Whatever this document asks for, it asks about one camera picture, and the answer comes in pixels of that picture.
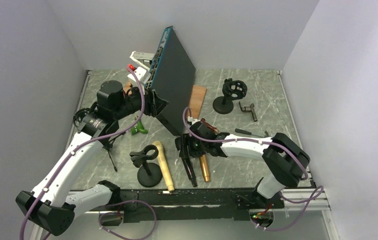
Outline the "dark gold microphone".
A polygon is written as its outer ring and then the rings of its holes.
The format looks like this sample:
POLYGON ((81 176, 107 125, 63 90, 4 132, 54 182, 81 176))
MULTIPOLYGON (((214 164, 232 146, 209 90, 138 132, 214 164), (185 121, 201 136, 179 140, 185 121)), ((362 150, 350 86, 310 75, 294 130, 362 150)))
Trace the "dark gold microphone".
POLYGON ((203 176, 204 181, 206 183, 210 182, 211 177, 210 177, 210 170, 209 170, 209 165, 208 165, 208 161, 207 161, 207 158, 206 158, 206 154, 203 154, 202 156, 199 157, 199 162, 200 162, 201 172, 202 172, 202 176, 203 176))

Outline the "black microphone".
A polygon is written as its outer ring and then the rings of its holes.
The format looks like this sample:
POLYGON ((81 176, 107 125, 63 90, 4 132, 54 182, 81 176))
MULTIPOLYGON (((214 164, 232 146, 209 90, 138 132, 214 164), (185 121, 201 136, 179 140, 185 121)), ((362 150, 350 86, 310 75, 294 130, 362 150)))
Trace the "black microphone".
POLYGON ((190 158, 184 157, 182 158, 183 166, 185 168, 186 174, 188 176, 188 179, 191 181, 191 184, 193 187, 197 187, 197 180, 196 175, 194 173, 193 165, 191 163, 190 158))

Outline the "light gold microphone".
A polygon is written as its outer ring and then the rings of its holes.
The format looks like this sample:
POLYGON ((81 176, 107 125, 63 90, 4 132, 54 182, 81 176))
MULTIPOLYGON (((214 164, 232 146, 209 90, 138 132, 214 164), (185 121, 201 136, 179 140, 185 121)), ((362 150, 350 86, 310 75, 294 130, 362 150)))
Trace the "light gold microphone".
POLYGON ((158 163, 161 169, 161 173, 163 175, 165 185, 167 187, 168 192, 173 192, 175 190, 174 187, 174 182, 171 177, 171 173, 168 167, 168 163, 166 160, 165 152, 164 152, 164 147, 160 141, 154 141, 153 145, 157 148, 158 150, 158 163))

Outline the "black round-base mic stand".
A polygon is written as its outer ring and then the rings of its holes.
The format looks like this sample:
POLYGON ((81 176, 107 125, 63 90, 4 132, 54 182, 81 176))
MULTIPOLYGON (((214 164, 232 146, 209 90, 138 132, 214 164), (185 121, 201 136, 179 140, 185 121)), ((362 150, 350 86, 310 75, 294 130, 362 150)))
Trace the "black round-base mic stand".
POLYGON ((131 161, 139 170, 137 180, 140 185, 146 188, 155 187, 162 180, 160 166, 154 162, 149 162, 157 158, 159 151, 155 145, 147 145, 141 151, 129 153, 131 161))

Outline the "black tripod shock-mount stand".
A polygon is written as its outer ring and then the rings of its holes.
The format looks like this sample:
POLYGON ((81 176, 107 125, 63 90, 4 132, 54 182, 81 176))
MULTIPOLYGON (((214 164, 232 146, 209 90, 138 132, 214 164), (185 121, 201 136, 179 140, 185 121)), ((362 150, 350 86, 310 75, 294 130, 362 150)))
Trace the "black tripod shock-mount stand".
MULTIPOLYGON (((86 133, 92 138, 115 133, 119 128, 117 121, 113 121, 112 119, 100 116, 98 112, 94 110, 94 108, 82 108, 75 112, 73 116, 73 124, 77 128, 78 132, 86 133)), ((116 138, 124 134, 125 132, 120 133, 114 137, 104 138, 100 140, 103 148, 108 153, 115 172, 117 172, 118 169, 114 163, 114 160, 112 159, 111 149, 116 138)))

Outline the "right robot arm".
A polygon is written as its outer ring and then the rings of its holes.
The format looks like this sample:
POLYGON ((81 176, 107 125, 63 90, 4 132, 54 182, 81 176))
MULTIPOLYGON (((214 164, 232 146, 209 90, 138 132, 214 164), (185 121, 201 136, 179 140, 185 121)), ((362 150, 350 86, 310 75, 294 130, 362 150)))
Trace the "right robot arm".
POLYGON ((308 154, 287 135, 276 133, 273 137, 241 137, 228 132, 215 133, 198 119, 183 121, 193 140, 195 153, 208 153, 214 157, 244 157, 262 160, 270 175, 261 179, 252 194, 253 203, 263 208, 284 188, 295 188, 308 179, 308 154))

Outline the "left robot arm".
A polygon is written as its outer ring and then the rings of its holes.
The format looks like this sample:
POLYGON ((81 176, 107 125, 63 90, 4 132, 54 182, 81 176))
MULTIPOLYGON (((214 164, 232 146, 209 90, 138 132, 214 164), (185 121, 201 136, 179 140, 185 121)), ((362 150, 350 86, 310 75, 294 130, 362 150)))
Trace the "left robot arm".
POLYGON ((135 112, 156 117, 167 105, 168 101, 153 89, 136 86, 127 94, 119 81, 104 82, 97 91, 97 100, 81 119, 69 147, 53 169, 31 191, 21 191, 16 197, 25 216, 21 230, 31 221, 59 236, 77 216, 89 210, 100 206, 116 209, 121 190, 107 180, 77 194, 70 194, 70 190, 93 156, 109 146, 111 137, 122 134, 120 119, 135 112))

